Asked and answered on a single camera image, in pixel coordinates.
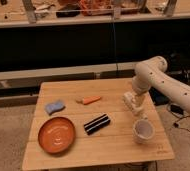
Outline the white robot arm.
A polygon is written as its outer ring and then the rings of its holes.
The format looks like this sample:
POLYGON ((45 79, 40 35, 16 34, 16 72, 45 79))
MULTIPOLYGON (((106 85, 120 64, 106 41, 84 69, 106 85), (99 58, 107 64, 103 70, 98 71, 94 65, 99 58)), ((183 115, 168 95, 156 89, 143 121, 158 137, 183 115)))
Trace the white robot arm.
POLYGON ((168 63, 162 56, 152 57, 135 65, 132 89, 142 95, 154 87, 190 114, 190 86, 165 74, 168 63))

